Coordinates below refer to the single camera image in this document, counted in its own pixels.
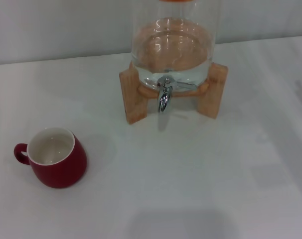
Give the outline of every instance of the wooden stand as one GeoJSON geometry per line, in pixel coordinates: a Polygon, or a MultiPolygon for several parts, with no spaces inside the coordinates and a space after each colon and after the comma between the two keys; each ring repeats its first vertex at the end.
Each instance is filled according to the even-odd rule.
{"type": "MultiPolygon", "coordinates": [[[[173,97],[197,97],[197,111],[207,117],[216,119],[228,68],[212,63],[208,78],[198,86],[197,91],[174,92],[173,97]]],[[[158,91],[140,83],[139,73],[132,65],[119,74],[126,117],[129,124],[138,122],[147,117],[149,99],[157,99],[158,91]]]]}

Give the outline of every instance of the white wall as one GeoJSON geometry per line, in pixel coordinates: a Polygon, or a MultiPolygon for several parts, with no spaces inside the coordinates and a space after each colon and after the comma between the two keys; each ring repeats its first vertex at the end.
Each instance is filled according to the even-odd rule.
{"type": "MultiPolygon", "coordinates": [[[[217,41],[302,35],[302,0],[224,0],[217,41]]],[[[0,0],[0,64],[129,52],[130,0],[0,0]]]]}

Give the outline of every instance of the orange lid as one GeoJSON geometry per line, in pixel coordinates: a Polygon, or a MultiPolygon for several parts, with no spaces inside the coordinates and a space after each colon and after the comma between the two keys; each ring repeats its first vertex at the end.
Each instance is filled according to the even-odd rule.
{"type": "Polygon", "coordinates": [[[160,1],[183,2],[183,1],[193,1],[193,0],[160,0],[160,1]]]}

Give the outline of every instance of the mug rim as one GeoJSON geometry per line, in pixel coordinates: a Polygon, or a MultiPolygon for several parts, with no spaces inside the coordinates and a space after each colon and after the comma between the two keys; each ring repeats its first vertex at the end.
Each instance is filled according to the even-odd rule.
{"type": "Polygon", "coordinates": [[[39,131],[38,133],[36,133],[36,134],[32,137],[32,139],[31,139],[31,140],[29,141],[29,143],[27,144],[27,150],[26,150],[27,152],[26,152],[26,153],[27,153],[28,158],[29,158],[34,164],[37,164],[37,165],[40,165],[40,166],[52,166],[52,165],[61,163],[61,162],[64,161],[66,158],[68,158],[69,155],[70,155],[70,154],[72,153],[72,151],[74,150],[75,144],[76,144],[75,135],[74,135],[70,130],[68,130],[68,129],[66,129],[66,128],[63,128],[63,127],[49,127],[49,128],[45,128],[45,129],[39,131]],[[73,141],[72,148],[71,148],[70,152],[68,153],[68,155],[65,156],[63,159],[59,160],[58,162],[51,163],[51,164],[38,163],[38,162],[36,162],[35,160],[33,160],[33,159],[29,156],[29,146],[30,146],[30,144],[35,140],[35,138],[36,138],[37,136],[39,136],[40,134],[44,133],[45,131],[52,130],[52,129],[62,129],[62,130],[64,130],[64,131],[66,131],[66,132],[71,136],[71,138],[72,138],[72,141],[73,141]]]}

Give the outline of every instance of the wooden leg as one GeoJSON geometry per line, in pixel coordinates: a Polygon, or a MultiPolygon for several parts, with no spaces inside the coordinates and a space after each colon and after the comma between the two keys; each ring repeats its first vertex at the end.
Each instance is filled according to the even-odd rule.
{"type": "Polygon", "coordinates": [[[148,99],[138,93],[139,73],[134,67],[119,74],[126,117],[129,124],[147,117],[148,99]]]}
{"type": "Polygon", "coordinates": [[[197,111],[207,117],[216,119],[219,113],[228,68],[212,63],[206,83],[207,91],[197,98],[197,111]]]}

